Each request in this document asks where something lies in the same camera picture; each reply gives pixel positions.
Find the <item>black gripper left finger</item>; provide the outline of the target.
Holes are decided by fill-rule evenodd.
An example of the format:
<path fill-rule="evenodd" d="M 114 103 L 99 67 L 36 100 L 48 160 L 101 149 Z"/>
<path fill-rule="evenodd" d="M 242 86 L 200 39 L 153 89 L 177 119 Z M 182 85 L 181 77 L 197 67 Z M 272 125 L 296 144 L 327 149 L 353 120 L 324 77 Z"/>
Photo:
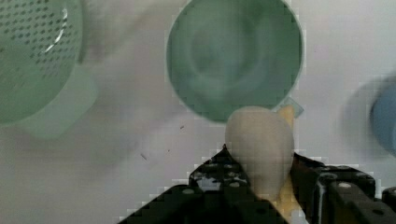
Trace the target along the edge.
<path fill-rule="evenodd" d="M 289 224 L 258 198 L 242 166 L 223 147 L 186 184 L 175 185 L 118 224 Z"/>

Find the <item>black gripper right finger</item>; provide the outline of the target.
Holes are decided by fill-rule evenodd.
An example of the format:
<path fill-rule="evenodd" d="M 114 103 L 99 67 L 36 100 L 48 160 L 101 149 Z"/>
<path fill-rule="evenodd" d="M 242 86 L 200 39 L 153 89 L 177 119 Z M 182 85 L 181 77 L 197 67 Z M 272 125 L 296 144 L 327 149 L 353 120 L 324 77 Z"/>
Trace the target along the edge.
<path fill-rule="evenodd" d="M 309 224 L 396 224 L 395 188 L 377 199 L 375 179 L 367 173 L 295 154 L 290 177 Z"/>

